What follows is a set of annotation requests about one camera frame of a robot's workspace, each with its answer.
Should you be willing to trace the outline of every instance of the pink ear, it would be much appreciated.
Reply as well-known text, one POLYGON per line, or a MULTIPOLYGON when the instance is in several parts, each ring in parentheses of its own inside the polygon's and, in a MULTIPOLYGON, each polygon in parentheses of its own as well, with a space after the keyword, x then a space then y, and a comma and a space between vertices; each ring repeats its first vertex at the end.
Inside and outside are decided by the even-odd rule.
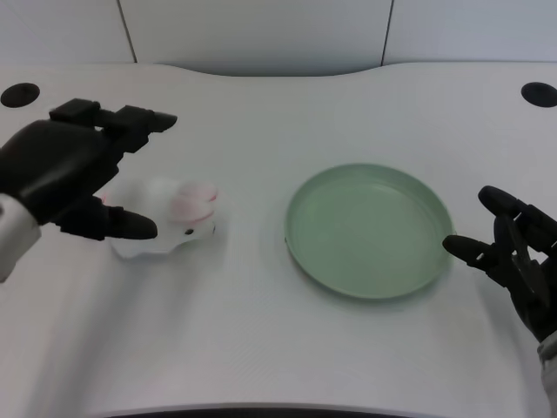
POLYGON ((198 199, 177 196, 171 202, 170 219, 175 222, 199 222, 213 215, 212 205, 198 199))
POLYGON ((178 189, 178 195, 211 202, 217 198, 217 187, 209 181, 188 181, 178 189))

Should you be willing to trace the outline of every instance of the toy rabbit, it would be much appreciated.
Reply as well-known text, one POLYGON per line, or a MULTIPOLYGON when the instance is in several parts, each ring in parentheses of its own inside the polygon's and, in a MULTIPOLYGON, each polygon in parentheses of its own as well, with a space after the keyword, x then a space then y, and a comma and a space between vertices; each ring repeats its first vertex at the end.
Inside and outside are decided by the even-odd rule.
POLYGON ((106 196, 111 206, 123 206, 157 224, 155 239, 111 239, 112 248, 129 259, 141 253, 165 254, 177 246, 213 234, 217 187, 199 181, 128 180, 106 196))

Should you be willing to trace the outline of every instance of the table surface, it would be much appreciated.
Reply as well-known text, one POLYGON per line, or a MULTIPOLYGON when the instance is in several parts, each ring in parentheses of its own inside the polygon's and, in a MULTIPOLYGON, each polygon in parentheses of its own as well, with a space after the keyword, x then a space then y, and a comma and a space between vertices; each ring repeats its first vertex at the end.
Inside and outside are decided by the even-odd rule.
POLYGON ((496 185, 557 215, 557 108, 520 88, 555 64, 401 64, 323 78, 226 78, 162 65, 0 67, 4 143, 71 98, 178 115, 122 176, 210 179, 217 231, 168 258, 44 228, 0 287, 0 415, 58 418, 219 405, 302 405, 446 418, 547 416, 536 342, 507 292, 454 262, 404 300, 331 293, 294 266, 292 194, 333 165, 389 165, 490 241, 496 185))

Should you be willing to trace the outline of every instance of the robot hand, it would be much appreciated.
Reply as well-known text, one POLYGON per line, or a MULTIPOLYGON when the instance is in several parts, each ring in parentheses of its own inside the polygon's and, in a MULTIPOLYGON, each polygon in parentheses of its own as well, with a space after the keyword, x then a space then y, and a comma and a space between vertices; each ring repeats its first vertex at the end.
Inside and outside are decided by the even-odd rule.
POLYGON ((76 98, 16 133, 0 150, 0 282, 49 222, 89 239, 155 238, 153 221, 104 206, 93 193, 116 176, 125 152, 176 121, 132 106, 105 111, 76 98))
POLYGON ((495 187, 484 187, 478 197, 495 215, 495 242, 450 235, 443 247, 506 287, 524 324, 545 340, 557 330, 557 222, 495 187), (529 246, 547 256, 541 265, 530 259, 529 246))

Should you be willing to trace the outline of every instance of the plate rim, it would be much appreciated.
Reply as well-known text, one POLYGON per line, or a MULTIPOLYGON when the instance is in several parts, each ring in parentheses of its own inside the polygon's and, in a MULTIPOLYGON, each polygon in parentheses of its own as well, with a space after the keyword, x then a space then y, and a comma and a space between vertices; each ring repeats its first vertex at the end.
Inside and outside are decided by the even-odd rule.
POLYGON ((344 294, 345 296, 350 296, 350 297, 361 299, 361 300, 392 300, 392 299, 397 299, 397 298, 405 297, 405 296, 408 296, 410 294, 416 293, 420 289, 423 289, 423 288, 428 287, 428 286, 432 285, 433 283, 435 283, 438 279, 440 279, 440 276, 443 274, 443 272, 445 272, 448 269, 448 267, 451 265, 451 259, 452 258, 451 258, 449 253, 446 254, 446 257, 440 263, 440 266, 437 269, 436 273, 432 274, 432 276, 430 278, 428 278, 426 281, 424 281, 423 283, 418 284, 416 287, 413 287, 411 290, 407 290, 403 293, 397 293, 397 294, 393 294, 393 295, 389 295, 389 296, 361 295, 361 294, 352 293, 352 292, 349 292, 349 291, 346 291, 346 290, 343 290, 343 289, 338 289, 337 287, 334 287, 334 286, 330 286, 330 285, 324 283, 322 280, 318 279, 314 274, 311 274, 304 267, 302 262, 299 260, 299 256, 292 249, 292 244, 291 244, 291 240, 290 240, 291 234, 289 233, 289 228, 288 228, 289 220, 291 218, 292 204, 293 204, 294 200, 298 197, 299 193, 305 187, 305 185, 307 185, 308 183, 313 181, 318 176, 321 176, 321 175, 325 174, 326 172, 330 172, 330 171, 334 171, 334 170, 338 170, 338 169, 343 169, 343 168, 348 168, 348 167, 354 167, 354 166, 376 167, 376 168, 380 168, 380 169, 387 170, 387 171, 398 172, 398 173, 401 173, 401 174, 413 179, 414 181, 417 181, 418 183, 420 183, 440 203, 440 206, 443 209, 443 211, 445 212, 446 217, 448 219, 449 226, 450 226, 450 231, 451 231, 451 233, 454 233, 453 219, 451 218, 451 213, 448 211, 448 209, 445 205, 445 202, 443 202, 443 200, 439 197, 439 195, 434 190, 432 190, 432 188, 429 185, 427 185, 426 183, 424 183, 420 179, 414 177, 411 174, 408 174, 407 172, 399 170, 398 168, 393 168, 393 167, 388 166, 388 165, 381 165, 381 164, 374 164, 374 163, 348 163, 348 164, 335 165, 335 166, 329 167, 325 170, 322 170, 321 172, 317 172, 316 174, 312 175, 309 179, 307 179, 304 183, 302 183, 296 189, 296 192, 294 192, 294 194, 292 195, 292 197, 290 198, 290 200, 288 202, 288 207, 286 208, 286 216, 285 216, 285 222, 284 222, 285 243, 286 243, 286 246, 288 248, 288 252, 294 258, 294 260, 296 261, 296 264, 299 266, 299 268, 307 276, 312 278, 312 280, 315 280, 316 282, 318 282, 321 286, 326 287, 328 289, 331 289, 334 292, 344 294))

